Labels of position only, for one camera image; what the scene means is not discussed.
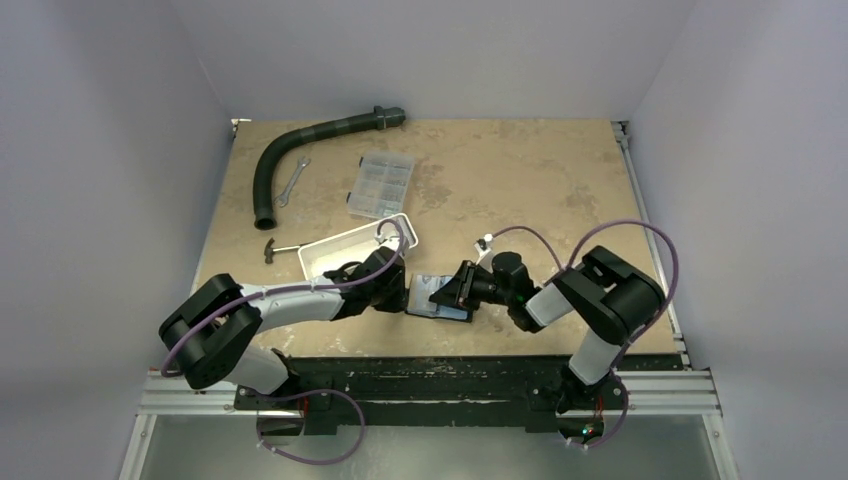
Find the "black leather card holder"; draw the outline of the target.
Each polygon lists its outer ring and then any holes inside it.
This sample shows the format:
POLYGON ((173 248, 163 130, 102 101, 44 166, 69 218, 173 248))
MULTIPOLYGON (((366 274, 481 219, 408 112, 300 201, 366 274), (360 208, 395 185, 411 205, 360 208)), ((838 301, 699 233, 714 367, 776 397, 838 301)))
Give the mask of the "black leather card holder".
POLYGON ((405 312, 412 316, 470 323, 472 315, 467 311, 438 305, 429 300, 432 294, 450 280, 450 275, 414 274, 410 282, 405 312))

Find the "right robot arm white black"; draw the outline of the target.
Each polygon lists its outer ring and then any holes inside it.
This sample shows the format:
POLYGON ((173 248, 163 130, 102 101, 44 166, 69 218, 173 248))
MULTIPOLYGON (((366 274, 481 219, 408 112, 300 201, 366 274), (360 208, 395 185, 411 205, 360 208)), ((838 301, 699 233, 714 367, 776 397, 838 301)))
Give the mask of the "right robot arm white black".
POLYGON ((596 246, 543 286, 534 284, 516 252, 495 254, 489 267, 465 261, 453 276, 430 280, 427 301, 468 316, 482 303, 505 306, 516 326, 531 333, 578 314, 588 331, 565 367, 561 392, 569 404, 584 407, 599 396, 625 344, 661 312, 666 294, 644 272, 596 246))

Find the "white VIP credit card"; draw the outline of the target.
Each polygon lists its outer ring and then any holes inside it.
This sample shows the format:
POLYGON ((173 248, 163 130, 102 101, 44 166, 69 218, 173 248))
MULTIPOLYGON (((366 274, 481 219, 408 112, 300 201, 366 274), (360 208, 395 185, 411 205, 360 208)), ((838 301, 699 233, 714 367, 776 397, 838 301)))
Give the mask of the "white VIP credit card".
POLYGON ((439 306, 430 300, 430 296, 442 286, 439 275, 416 274, 409 288, 407 312, 411 315, 433 316, 439 306))

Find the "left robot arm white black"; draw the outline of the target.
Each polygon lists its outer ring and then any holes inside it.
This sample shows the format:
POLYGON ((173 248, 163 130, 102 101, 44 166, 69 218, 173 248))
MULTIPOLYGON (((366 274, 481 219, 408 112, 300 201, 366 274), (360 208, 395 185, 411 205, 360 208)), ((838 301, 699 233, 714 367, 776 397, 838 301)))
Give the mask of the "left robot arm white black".
POLYGON ((406 305, 405 262, 388 247, 309 281, 275 286, 213 276, 160 326, 168 350, 161 372, 182 376, 194 390, 220 381, 259 393, 272 408, 297 399, 300 377, 277 349, 254 338, 307 321, 337 321, 367 309, 398 312, 406 305))

